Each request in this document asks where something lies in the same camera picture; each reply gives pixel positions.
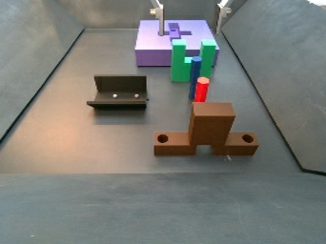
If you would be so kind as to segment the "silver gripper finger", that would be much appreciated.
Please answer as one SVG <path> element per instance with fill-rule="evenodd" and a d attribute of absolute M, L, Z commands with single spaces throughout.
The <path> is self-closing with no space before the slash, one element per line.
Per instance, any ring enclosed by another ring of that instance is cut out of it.
<path fill-rule="evenodd" d="M 152 4 L 152 8 L 149 9 L 149 14 L 157 19 L 159 21 L 159 35 L 164 34 L 164 6 L 159 2 L 159 0 L 149 0 Z"/>
<path fill-rule="evenodd" d="M 223 19 L 231 13 L 231 0 L 222 0 L 218 4 L 216 32 L 220 32 Z"/>

